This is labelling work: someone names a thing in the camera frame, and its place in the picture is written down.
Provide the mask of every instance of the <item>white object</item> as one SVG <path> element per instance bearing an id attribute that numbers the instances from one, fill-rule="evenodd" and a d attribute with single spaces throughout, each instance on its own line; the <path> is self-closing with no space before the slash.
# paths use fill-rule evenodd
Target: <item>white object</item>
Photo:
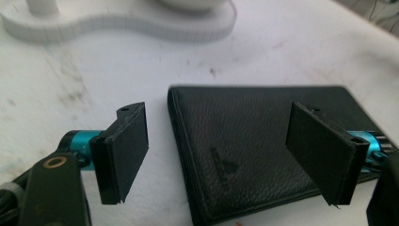
<path id="1" fill-rule="evenodd" d="M 217 6 L 226 0 L 159 0 L 175 8 L 185 10 L 206 10 Z"/>
<path id="2" fill-rule="evenodd" d="M 26 3 L 33 15 L 48 16 L 59 13 L 56 0 L 26 0 Z"/>
<path id="3" fill-rule="evenodd" d="M 47 1 L 51 7 L 36 8 Z M 37 16 L 54 14 L 56 7 L 57 16 Z M 71 40 L 106 28 L 131 29 L 169 40 L 205 42 L 229 35 L 236 20 L 231 1 L 203 13 L 187 13 L 152 0 L 28 0 L 28 4 L 19 0 L 10 2 L 1 15 L 9 34 L 41 43 Z"/>

